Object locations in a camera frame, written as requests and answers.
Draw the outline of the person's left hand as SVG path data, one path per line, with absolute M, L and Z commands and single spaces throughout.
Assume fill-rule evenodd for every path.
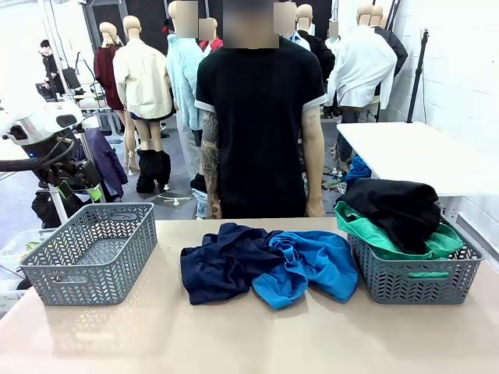
M 306 201 L 307 217 L 324 217 L 325 210 L 321 197 L 309 197 Z

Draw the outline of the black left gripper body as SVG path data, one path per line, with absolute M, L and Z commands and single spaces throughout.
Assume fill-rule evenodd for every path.
M 97 187 L 102 182 L 101 173 L 93 161 L 59 161 L 37 170 L 37 177 L 45 184 L 59 187 L 67 184 L 71 190 Z

